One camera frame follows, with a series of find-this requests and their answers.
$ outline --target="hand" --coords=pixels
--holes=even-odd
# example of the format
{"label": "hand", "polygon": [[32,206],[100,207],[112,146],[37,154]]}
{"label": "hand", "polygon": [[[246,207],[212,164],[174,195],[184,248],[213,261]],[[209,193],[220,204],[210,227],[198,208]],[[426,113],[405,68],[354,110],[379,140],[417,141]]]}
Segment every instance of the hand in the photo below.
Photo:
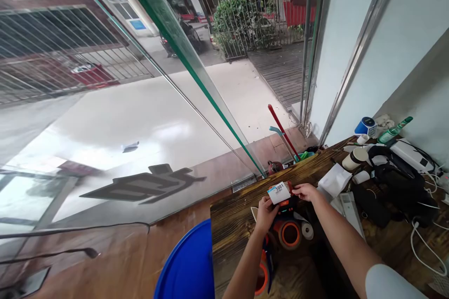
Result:
{"label": "hand", "polygon": [[258,231],[265,235],[270,229],[273,220],[279,210],[279,206],[273,209],[273,202],[269,196],[264,196],[259,201],[259,209],[257,210],[257,221],[254,231]]}
{"label": "hand", "polygon": [[313,202],[321,194],[311,184],[300,184],[293,187],[291,191],[293,194],[299,196],[304,201]]}

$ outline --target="bottle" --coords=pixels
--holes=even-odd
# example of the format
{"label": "bottle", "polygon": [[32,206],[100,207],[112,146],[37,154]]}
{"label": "bottle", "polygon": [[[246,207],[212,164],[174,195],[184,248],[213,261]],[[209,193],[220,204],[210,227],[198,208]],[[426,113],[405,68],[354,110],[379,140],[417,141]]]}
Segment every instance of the bottle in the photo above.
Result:
{"label": "bottle", "polygon": [[380,137],[378,137],[377,142],[379,143],[387,143],[395,136],[399,134],[399,132],[407,125],[409,122],[413,120],[413,117],[407,117],[403,121],[401,121],[397,126],[389,128],[385,132],[382,133]]}

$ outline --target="wooden desk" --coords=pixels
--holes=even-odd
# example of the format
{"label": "wooden desk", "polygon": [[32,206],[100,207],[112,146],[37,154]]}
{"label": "wooden desk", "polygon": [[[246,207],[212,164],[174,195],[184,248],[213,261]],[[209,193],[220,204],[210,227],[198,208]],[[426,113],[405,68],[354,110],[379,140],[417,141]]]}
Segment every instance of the wooden desk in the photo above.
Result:
{"label": "wooden desk", "polygon": [[[342,149],[348,141],[350,139],[252,184],[211,206],[212,251],[217,299],[223,296],[254,228],[255,223],[250,207],[257,206],[261,197],[267,194],[269,187],[281,181],[289,180],[293,185],[311,183],[317,186],[318,181],[331,169],[333,165],[331,158],[341,163],[347,155],[346,152],[332,150]],[[365,184],[366,188],[379,192],[371,180]],[[437,193],[435,198],[442,199],[442,193]],[[304,206],[304,201],[301,201],[299,206]],[[449,206],[442,202],[439,202],[439,206],[441,211],[436,223],[448,227],[446,220],[449,220]],[[422,265],[413,255],[410,245],[412,226],[405,221],[390,221],[386,228],[381,229],[371,224],[369,220],[362,217],[361,219],[368,245],[388,266],[419,290],[424,291],[426,284],[432,279],[433,272]],[[437,226],[431,226],[427,229],[419,229],[419,232],[443,260],[447,258],[449,255],[449,233],[447,231]],[[315,240],[316,237],[312,241],[303,239],[296,251],[282,253],[283,257],[279,261],[269,297],[325,298],[315,265],[308,252],[308,246]],[[438,265],[436,257],[425,247],[417,235],[414,236],[413,243],[415,251],[423,261],[433,267]]]}

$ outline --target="blue barrel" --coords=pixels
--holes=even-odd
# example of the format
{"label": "blue barrel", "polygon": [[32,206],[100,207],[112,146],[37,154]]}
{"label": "blue barrel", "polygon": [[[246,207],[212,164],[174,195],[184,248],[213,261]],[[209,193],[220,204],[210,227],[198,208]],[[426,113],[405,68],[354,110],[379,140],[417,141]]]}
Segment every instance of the blue barrel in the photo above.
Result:
{"label": "blue barrel", "polygon": [[190,230],[173,249],[160,274],[154,298],[215,298],[210,219]]}

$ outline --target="iron fence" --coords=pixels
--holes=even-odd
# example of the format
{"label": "iron fence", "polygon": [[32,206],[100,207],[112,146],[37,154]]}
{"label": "iron fence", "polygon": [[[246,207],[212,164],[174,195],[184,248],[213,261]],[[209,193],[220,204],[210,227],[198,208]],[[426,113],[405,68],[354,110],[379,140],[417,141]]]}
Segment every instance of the iron fence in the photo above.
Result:
{"label": "iron fence", "polygon": [[85,6],[1,11],[0,105],[153,77],[141,58]]}
{"label": "iron fence", "polygon": [[[305,6],[290,0],[199,0],[212,39],[227,60],[251,50],[277,48],[304,40]],[[315,7],[311,8],[312,35]]]}

